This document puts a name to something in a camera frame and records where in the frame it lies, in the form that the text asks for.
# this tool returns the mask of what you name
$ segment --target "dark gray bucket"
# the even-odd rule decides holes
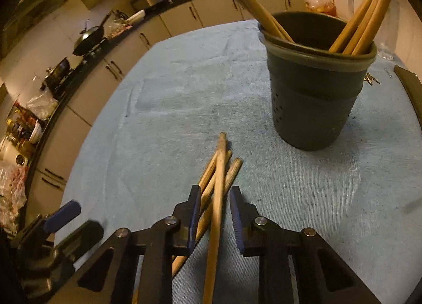
[[[313,12],[274,15],[295,44],[267,33],[274,126],[281,138],[303,150],[328,147],[341,129],[360,93],[366,71],[376,56],[371,44],[359,56],[329,53],[345,21]]]

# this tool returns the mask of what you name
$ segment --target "rice cooker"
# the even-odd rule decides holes
[[[0,160],[8,161],[13,165],[26,166],[28,158],[24,157],[6,136],[0,142]]]

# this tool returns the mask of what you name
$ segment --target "black countertop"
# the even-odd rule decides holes
[[[66,87],[66,90],[58,98],[58,106],[56,110],[54,111],[54,113],[52,114],[52,116],[50,117],[50,120],[47,126],[45,127],[43,135],[41,136],[35,148],[34,154],[32,155],[32,158],[30,160],[30,163],[28,166],[28,175],[25,181],[25,192],[26,192],[27,198],[29,197],[31,183],[35,174],[35,170],[37,168],[38,160],[50,136],[50,133],[52,132],[54,125],[56,124],[59,116],[62,114],[66,105],[68,104],[68,102],[70,101],[74,93],[77,91],[77,89],[82,85],[84,80],[88,77],[88,75],[94,70],[94,68],[100,63],[100,61],[103,60],[104,57],[109,52],[111,52],[111,50],[114,47],[116,47],[120,42],[122,42],[128,35],[133,33],[136,30],[136,28],[148,22],[150,19],[154,18],[158,14],[163,13],[168,9],[174,8],[178,5],[181,5],[189,1],[192,1],[192,0],[172,0],[172,2],[165,2],[161,5],[157,5],[155,8],[146,10],[145,17],[142,21],[134,24],[132,29],[129,29],[123,32],[118,37],[115,37],[112,40],[104,40],[99,45],[100,48],[99,50],[97,50],[95,56],[90,57],[89,59],[87,59],[87,62],[85,64],[80,64],[74,69],[74,71],[71,74],[71,79],[68,80],[68,85]],[[20,217],[19,217],[19,222],[18,222],[19,230],[21,230],[25,226],[25,216],[26,216],[26,205],[23,206],[20,210]]]

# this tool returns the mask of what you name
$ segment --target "range hood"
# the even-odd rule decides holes
[[[62,6],[66,0],[23,0],[0,36],[0,56],[5,57],[22,37],[45,16]]]

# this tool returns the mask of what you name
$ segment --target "tablecloth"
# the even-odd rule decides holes
[[[284,142],[271,117],[269,73],[256,21],[209,27],[149,50],[92,126],[62,204],[105,238],[150,227],[185,201],[227,132],[243,159],[235,181],[282,228],[314,227],[385,304],[403,303],[422,276],[422,136],[410,100],[377,58],[338,139],[318,152]],[[214,303],[257,303],[258,259],[235,245],[228,203]],[[200,303],[208,236],[173,282],[174,302]]]

